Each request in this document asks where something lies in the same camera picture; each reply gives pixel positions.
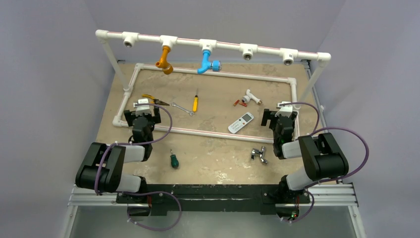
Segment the white remote control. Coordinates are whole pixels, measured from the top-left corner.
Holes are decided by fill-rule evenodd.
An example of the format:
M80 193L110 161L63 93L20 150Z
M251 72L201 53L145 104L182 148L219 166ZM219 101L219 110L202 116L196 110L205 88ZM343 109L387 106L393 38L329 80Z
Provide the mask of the white remote control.
M238 131L240 131L243 127L245 127L249 122L251 122L254 119L254 116L247 112L243 114L240 118L238 118L234 123L232 123L228 130L232 134L236 134Z

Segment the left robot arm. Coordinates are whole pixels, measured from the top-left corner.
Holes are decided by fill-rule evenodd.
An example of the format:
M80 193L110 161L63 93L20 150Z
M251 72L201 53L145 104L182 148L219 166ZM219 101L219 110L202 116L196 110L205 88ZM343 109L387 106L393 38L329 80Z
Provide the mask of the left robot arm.
M161 123L159 107L154 106L154 114L150 110L144 112L124 111L127 123L132 127L132 136L128 144L118 143L109 146L105 143L93 142L76 174L75 184L79 188L98 190L98 192L128 192L128 196L136 203L146 200L148 190L141 184L145 179L141 176L123 173L124 163L147 161L152 153L153 130Z

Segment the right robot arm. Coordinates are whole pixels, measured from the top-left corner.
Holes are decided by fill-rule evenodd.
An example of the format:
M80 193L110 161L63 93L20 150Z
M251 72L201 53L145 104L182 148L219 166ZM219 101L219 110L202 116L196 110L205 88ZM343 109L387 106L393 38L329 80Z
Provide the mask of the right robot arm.
M272 195L289 202L304 193L304 189L322 179L336 179L349 171L349 165L341 148L331 133L317 137L299 136L293 140L296 112L290 116L277 115L264 109L261 125L269 121L273 133L273 153L280 160L302 158L303 166L292 174L285 175Z

